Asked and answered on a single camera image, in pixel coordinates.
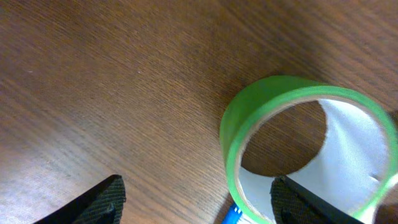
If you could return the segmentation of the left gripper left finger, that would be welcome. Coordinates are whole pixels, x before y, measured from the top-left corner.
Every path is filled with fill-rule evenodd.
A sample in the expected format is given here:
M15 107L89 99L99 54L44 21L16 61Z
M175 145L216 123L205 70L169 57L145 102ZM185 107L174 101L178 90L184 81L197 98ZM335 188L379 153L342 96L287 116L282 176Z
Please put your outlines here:
M125 202L123 178L113 174L35 224L120 224Z

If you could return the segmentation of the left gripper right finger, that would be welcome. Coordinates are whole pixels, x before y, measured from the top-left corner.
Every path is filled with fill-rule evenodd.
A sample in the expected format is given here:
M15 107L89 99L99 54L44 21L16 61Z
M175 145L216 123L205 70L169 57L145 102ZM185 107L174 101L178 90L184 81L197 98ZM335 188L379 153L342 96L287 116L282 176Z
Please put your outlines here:
M270 195L277 224L363 224L287 176L273 180Z

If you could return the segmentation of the blue ballpoint pen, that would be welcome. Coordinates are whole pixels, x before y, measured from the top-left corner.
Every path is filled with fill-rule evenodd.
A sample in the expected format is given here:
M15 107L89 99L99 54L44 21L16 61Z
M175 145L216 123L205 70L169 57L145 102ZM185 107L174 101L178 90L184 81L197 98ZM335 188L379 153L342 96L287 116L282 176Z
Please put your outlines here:
M221 224L239 224L242 215L242 210L237 206L236 203L232 203Z

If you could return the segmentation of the green tape roll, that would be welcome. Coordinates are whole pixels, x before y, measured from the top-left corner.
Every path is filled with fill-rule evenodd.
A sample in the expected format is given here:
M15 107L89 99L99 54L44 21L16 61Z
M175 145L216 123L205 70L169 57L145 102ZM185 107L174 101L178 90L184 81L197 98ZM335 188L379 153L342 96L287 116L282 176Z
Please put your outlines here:
M300 185L364 223L397 184L397 129L367 96L347 88L288 75L256 81L240 91L221 120L220 144L229 192L257 223L275 223L272 178L241 166L251 136L267 120L291 106L317 101L326 114L320 152L290 174Z

